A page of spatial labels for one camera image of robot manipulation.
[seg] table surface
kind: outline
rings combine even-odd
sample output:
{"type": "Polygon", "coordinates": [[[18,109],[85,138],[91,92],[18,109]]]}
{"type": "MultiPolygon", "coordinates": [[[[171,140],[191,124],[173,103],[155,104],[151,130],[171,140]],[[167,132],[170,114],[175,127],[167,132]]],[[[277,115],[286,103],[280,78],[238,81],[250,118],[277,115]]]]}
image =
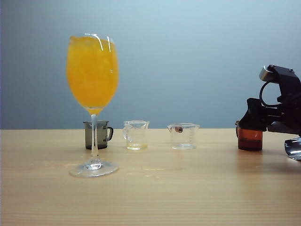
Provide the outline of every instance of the table surface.
{"type": "Polygon", "coordinates": [[[263,151],[237,148],[234,129],[199,129],[197,149],[170,148],[149,129],[148,148],[129,151],[115,129],[102,159],[119,170],[74,178],[90,155],[84,130],[1,130],[1,225],[300,225],[301,162],[265,132],[263,151]]]}

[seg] gray background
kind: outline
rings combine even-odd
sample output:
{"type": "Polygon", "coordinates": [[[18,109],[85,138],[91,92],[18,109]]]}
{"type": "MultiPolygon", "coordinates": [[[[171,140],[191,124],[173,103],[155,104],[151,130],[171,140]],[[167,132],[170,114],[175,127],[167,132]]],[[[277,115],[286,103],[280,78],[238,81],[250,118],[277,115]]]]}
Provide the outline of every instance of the gray background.
{"type": "MultiPolygon", "coordinates": [[[[65,79],[70,34],[116,42],[119,87],[99,119],[233,128],[263,65],[301,76],[299,0],[2,0],[1,128],[83,128],[65,79]]],[[[278,86],[264,99],[276,103],[278,86]]]]}

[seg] yellow liquid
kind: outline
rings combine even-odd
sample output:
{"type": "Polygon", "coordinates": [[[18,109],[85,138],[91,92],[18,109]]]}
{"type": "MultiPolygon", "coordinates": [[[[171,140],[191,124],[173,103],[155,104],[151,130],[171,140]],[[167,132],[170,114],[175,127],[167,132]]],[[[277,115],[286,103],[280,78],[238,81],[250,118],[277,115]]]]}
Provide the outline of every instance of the yellow liquid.
{"type": "Polygon", "coordinates": [[[112,99],[118,84],[115,45],[92,37],[70,37],[67,81],[76,100],[98,114],[112,99]]]}

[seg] measuring cup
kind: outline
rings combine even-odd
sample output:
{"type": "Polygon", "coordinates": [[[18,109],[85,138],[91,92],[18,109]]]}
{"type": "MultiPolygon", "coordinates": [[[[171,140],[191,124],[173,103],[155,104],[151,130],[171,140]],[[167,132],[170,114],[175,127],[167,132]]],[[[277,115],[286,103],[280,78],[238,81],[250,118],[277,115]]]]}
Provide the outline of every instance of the measuring cup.
{"type": "Polygon", "coordinates": [[[167,126],[170,132],[171,147],[173,149],[194,149],[195,132],[199,129],[199,125],[192,123],[173,123],[167,126]]]}
{"type": "Polygon", "coordinates": [[[140,150],[147,147],[146,130],[149,121],[125,121],[123,128],[124,139],[127,140],[127,149],[140,150]]]}

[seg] metal part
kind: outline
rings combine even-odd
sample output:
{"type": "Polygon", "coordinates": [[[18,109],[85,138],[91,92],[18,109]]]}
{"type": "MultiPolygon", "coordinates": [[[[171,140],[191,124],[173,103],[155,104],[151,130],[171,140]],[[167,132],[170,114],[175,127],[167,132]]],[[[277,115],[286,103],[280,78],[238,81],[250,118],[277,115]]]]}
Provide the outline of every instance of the metal part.
{"type": "Polygon", "coordinates": [[[262,81],[271,81],[271,80],[275,79],[275,74],[273,72],[269,71],[265,66],[263,66],[263,68],[259,74],[259,78],[262,81]]]}
{"type": "Polygon", "coordinates": [[[301,161],[301,137],[286,140],[284,145],[288,157],[301,161]]]}

